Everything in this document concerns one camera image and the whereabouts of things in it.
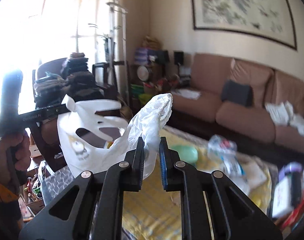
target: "metal screw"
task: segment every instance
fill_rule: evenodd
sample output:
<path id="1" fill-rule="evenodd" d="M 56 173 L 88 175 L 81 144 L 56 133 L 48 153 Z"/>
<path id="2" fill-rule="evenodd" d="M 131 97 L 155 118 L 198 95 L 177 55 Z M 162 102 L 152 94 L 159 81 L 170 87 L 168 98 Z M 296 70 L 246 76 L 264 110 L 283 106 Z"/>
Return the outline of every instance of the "metal screw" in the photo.
<path id="1" fill-rule="evenodd" d="M 223 177 L 223 173 L 221 171 L 215 171 L 213 175 L 218 179 L 221 179 Z"/>
<path id="2" fill-rule="evenodd" d="M 90 171 L 83 171 L 82 172 L 82 178 L 86 179 L 86 178 L 89 178 L 90 176 L 91 176 Z"/>
<path id="3" fill-rule="evenodd" d="M 183 162 L 183 161 L 176 162 L 175 166 L 177 166 L 179 168 L 183 168 L 185 166 L 185 162 Z"/>
<path id="4" fill-rule="evenodd" d="M 128 162 L 120 162 L 120 163 L 119 163 L 119 166 L 120 166 L 121 168 L 126 168 L 126 167 L 129 166 L 129 163 L 128 163 Z"/>

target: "hand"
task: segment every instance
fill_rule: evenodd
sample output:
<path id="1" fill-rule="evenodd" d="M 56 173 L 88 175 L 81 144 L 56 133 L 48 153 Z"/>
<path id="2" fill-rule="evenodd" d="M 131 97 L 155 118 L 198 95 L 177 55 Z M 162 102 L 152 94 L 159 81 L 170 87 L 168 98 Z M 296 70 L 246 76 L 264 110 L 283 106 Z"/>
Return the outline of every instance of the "hand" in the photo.
<path id="1" fill-rule="evenodd" d="M 17 162 L 15 169 L 26 171 L 31 163 L 31 152 L 29 151 L 29 136 L 25 132 L 21 134 L 6 135 L 0 139 L 0 184 L 7 186 L 11 181 L 10 172 L 7 167 L 6 150 L 20 144 L 18 151 L 15 153 Z"/>

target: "white plastic bag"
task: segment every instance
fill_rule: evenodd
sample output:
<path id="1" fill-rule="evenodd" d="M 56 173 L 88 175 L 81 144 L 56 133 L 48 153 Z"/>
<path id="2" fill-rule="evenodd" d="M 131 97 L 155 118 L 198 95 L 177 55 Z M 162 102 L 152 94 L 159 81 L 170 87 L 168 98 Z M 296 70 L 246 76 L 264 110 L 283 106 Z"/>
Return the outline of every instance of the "white plastic bag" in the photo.
<path id="1" fill-rule="evenodd" d="M 143 178 L 148 177 L 154 170 L 160 144 L 159 131 L 170 118 L 172 102 L 171 94 L 153 97 L 127 125 L 126 120 L 120 117 L 95 114 L 120 109 L 118 101 L 98 99 L 75 103 L 71 97 L 66 96 L 63 103 L 66 103 L 71 112 L 58 116 L 57 128 L 62 151 L 73 176 L 77 177 L 83 171 L 106 171 L 124 160 L 125 154 L 136 148 L 137 140 L 142 136 L 145 153 Z M 126 130 L 109 149 L 96 148 L 76 134 L 77 129 L 84 128 L 102 139 L 112 141 L 109 135 L 99 130 L 102 127 Z"/>

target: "stack of cloth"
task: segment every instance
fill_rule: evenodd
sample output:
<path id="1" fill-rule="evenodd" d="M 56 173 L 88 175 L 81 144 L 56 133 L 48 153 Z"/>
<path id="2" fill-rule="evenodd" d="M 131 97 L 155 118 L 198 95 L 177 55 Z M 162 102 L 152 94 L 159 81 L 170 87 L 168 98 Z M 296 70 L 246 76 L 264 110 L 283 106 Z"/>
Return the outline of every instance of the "stack of cloth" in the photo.
<path id="1" fill-rule="evenodd" d="M 64 92 L 75 102 L 84 100 L 104 99 L 101 89 L 95 83 L 90 71 L 74 72 L 66 79 L 68 86 Z"/>
<path id="2" fill-rule="evenodd" d="M 85 58 L 84 53 L 73 52 L 63 63 L 61 77 L 66 79 L 69 75 L 75 72 L 87 71 L 88 58 Z"/>
<path id="3" fill-rule="evenodd" d="M 62 91 L 68 84 L 60 75 L 45 72 L 46 77 L 38 79 L 33 85 L 36 108 L 60 104 L 65 96 Z"/>

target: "wall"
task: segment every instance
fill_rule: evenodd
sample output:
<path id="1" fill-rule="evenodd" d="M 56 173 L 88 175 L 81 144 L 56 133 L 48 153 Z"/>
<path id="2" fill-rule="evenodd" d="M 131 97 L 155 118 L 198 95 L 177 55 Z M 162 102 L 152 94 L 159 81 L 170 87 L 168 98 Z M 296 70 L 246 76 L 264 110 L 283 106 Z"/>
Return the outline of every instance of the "wall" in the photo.
<path id="1" fill-rule="evenodd" d="M 152 36 L 164 49 L 221 54 L 243 58 L 283 70 L 304 80 L 304 5 L 289 0 L 295 21 L 298 51 L 244 34 L 220 31 L 194 31 L 191 0 L 151 0 Z"/>
<path id="2" fill-rule="evenodd" d="M 150 0 L 121 0 L 127 10 L 126 15 L 126 50 L 127 60 L 129 64 L 134 63 L 135 49 L 140 47 L 143 38 L 149 34 L 150 29 Z M 120 44 L 120 58 L 123 55 L 123 47 L 121 39 Z M 119 84 L 122 96 L 125 98 L 126 88 L 126 72 L 124 68 L 119 70 Z"/>

